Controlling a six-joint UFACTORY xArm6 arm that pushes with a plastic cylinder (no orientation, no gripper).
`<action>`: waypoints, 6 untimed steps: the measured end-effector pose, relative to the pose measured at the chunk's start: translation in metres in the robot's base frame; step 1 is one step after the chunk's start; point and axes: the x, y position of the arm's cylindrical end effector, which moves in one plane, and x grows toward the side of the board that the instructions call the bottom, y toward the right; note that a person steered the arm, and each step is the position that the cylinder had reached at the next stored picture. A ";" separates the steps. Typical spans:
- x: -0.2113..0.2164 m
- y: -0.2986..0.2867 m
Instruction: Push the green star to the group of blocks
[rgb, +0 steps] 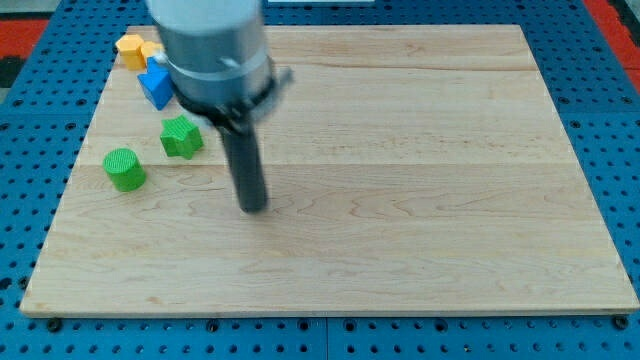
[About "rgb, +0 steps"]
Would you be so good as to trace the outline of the black clamp mount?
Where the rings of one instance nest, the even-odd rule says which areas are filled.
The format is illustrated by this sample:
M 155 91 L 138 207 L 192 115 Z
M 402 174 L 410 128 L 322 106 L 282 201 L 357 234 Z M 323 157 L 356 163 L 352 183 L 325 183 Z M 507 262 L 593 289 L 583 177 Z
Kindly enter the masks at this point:
M 293 70 L 284 67 L 269 79 L 267 87 L 253 97 L 209 106 L 190 100 L 173 84 L 172 90 L 180 106 L 200 117 L 213 127 L 228 127 L 233 131 L 246 131 L 250 125 L 264 121 L 278 107 L 286 88 L 293 83 Z

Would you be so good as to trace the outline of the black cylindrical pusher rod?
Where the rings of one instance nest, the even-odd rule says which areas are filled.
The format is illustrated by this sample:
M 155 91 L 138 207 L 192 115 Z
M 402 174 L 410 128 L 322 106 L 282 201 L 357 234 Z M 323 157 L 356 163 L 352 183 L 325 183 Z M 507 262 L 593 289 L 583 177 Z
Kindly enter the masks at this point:
M 236 131 L 218 127 L 217 130 L 240 209 L 245 213 L 261 212 L 267 206 L 268 194 L 254 128 Z

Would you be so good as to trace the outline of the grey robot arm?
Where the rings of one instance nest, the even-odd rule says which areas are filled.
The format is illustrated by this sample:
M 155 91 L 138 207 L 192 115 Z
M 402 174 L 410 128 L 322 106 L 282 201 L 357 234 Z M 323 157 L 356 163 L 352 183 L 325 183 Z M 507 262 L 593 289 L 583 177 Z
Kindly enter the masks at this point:
M 255 130 L 277 105 L 288 70 L 269 53 L 256 0 L 147 0 L 180 105 L 219 132 L 239 207 L 266 208 L 267 188 Z

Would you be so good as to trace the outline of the yellow block behind arm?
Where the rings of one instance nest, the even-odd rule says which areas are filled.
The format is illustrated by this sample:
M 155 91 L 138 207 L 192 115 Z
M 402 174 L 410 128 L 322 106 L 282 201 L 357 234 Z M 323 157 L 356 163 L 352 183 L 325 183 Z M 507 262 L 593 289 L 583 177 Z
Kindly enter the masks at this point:
M 140 46 L 140 54 L 145 63 L 148 62 L 149 58 L 163 51 L 164 51 L 164 46 L 159 42 L 144 41 Z

